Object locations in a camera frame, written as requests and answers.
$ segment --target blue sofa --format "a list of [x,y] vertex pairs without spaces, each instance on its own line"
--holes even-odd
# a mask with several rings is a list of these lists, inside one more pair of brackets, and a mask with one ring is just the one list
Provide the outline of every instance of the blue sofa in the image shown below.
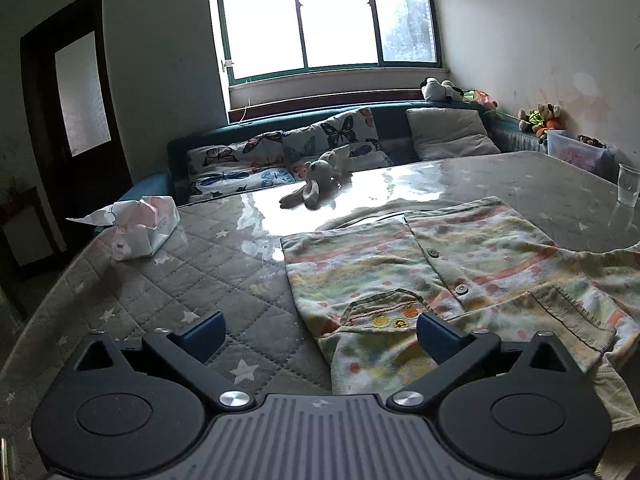
[[[187,152],[200,146],[215,144],[230,144],[251,139],[258,134],[277,130],[292,130],[309,126],[310,124],[327,119],[335,114],[367,106],[373,113],[376,129],[380,137],[383,151],[391,158],[396,166],[418,162],[414,151],[411,130],[406,118],[408,108],[464,108],[477,110],[489,136],[501,151],[515,151],[517,149],[537,149],[537,139],[527,134],[520,134],[517,124],[500,121],[495,135],[492,129],[492,114],[487,114],[486,108],[475,103],[428,103],[425,101],[363,103],[340,107],[316,108],[301,112],[291,112],[277,116],[270,116],[238,124],[230,124],[222,128],[210,130],[201,134],[194,134],[172,140],[167,144],[169,170],[164,173],[153,174],[137,183],[122,198],[123,200],[138,200],[142,196],[168,194],[174,197],[177,205],[183,205],[189,199],[189,173]],[[518,146],[512,146],[513,136],[518,137]]]

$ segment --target door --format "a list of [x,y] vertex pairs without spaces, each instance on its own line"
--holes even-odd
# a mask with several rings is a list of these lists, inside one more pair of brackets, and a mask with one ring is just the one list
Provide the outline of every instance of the door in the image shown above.
[[69,222],[109,205],[131,186],[111,103],[102,0],[77,0],[20,42],[33,150],[65,243],[79,250],[90,226]]

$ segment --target plastic storage box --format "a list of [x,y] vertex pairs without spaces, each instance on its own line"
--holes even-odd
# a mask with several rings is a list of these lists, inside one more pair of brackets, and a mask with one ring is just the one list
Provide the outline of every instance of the plastic storage box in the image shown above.
[[614,157],[608,148],[594,148],[552,130],[547,132],[546,148],[555,158],[607,180],[615,179]]

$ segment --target white stuffed toy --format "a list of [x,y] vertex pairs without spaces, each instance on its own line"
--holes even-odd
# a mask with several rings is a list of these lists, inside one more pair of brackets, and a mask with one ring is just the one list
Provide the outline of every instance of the white stuffed toy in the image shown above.
[[438,83],[438,80],[433,77],[425,79],[420,88],[422,89],[424,100],[435,103],[459,103],[462,102],[465,94],[462,89],[453,86],[451,81],[446,80]]
[[302,202],[309,209],[318,205],[320,195],[334,188],[349,176],[349,146],[341,146],[320,155],[315,162],[306,162],[306,184],[280,199],[280,207],[292,208]]

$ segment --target baby clothing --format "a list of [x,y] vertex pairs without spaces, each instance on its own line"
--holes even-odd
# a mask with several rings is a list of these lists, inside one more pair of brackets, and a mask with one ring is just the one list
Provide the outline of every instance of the baby clothing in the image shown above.
[[559,248],[496,197],[281,242],[296,307],[330,364],[334,394],[386,399],[432,370],[415,336],[428,311],[504,341],[551,330],[590,374],[613,430],[640,426],[616,372],[640,336],[640,246]]

